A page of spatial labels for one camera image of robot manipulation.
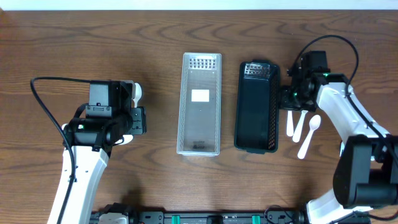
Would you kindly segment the white wide spoon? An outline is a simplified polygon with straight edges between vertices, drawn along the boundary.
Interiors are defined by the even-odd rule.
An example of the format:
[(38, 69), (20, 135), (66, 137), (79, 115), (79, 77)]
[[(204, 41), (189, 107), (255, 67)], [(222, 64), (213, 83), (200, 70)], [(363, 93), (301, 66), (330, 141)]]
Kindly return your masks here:
[(312, 140), (312, 136), (313, 136), (314, 132), (320, 127), (321, 120), (322, 119), (321, 119), (320, 115), (318, 115), (318, 114), (316, 114), (315, 116), (313, 116), (311, 118), (311, 120), (309, 122), (310, 130), (309, 130), (309, 132), (308, 132), (308, 134), (307, 134), (307, 136), (306, 136), (306, 138), (305, 138), (303, 144), (301, 145), (301, 147), (300, 147), (300, 149), (298, 151), (298, 154), (297, 154), (297, 157), (299, 159), (304, 159), (305, 158), (305, 156), (307, 154), (307, 151), (308, 151), (308, 148), (309, 148), (309, 145), (310, 145), (310, 141)]

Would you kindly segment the white fork straight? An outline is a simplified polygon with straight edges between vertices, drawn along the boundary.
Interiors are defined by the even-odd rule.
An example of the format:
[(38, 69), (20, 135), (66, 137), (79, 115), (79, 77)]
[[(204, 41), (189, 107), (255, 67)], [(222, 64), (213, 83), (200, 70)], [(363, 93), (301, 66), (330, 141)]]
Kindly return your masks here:
[(292, 137), (294, 135), (294, 122), (293, 122), (293, 114), (291, 110), (287, 112), (287, 122), (286, 122), (286, 134), (288, 137)]

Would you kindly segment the white fork angled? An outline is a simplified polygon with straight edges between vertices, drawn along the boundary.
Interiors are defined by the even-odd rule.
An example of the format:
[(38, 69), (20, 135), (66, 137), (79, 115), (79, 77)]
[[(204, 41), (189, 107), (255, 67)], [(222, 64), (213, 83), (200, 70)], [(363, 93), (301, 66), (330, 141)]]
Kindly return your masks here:
[(299, 117), (299, 121), (297, 123), (297, 126), (296, 126), (295, 131), (294, 131), (294, 135), (292, 137), (293, 142), (299, 142), (300, 141), (303, 124), (304, 124), (305, 116), (306, 116), (307, 113), (308, 113), (307, 110), (302, 110), (301, 111), (301, 114), (300, 114), (300, 117)]

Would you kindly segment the black plastic basket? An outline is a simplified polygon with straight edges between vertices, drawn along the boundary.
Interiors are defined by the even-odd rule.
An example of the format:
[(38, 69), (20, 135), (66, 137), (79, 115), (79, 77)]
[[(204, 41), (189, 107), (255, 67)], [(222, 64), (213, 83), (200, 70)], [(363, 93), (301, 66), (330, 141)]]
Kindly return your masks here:
[(269, 60), (239, 67), (234, 146), (248, 153), (276, 152), (279, 137), (280, 68)]

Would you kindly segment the clear plastic basket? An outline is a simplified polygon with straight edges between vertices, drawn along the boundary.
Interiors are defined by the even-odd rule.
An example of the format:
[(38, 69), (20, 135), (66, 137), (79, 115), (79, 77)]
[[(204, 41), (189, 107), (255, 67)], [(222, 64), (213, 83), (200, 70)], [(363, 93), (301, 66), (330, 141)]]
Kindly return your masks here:
[(177, 153), (214, 157), (221, 145), (221, 54), (185, 52)]

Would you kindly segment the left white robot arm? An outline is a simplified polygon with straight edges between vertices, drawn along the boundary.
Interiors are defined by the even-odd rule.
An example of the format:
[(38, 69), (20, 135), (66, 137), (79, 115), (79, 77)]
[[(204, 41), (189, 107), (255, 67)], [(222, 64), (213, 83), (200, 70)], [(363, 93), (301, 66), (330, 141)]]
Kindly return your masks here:
[(89, 101), (62, 126), (67, 137), (49, 223), (88, 223), (112, 148), (146, 132), (140, 84), (130, 80), (90, 83)]

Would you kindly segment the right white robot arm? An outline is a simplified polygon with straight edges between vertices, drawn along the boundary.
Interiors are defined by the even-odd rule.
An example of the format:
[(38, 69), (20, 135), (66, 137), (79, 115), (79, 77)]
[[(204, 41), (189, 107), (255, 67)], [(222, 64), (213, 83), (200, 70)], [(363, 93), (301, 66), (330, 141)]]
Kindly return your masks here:
[(397, 137), (378, 125), (354, 94), (351, 80), (324, 67), (295, 67), (282, 87), (285, 110), (324, 111), (343, 150), (331, 190), (307, 202), (305, 223), (372, 218), (370, 210), (397, 205)]

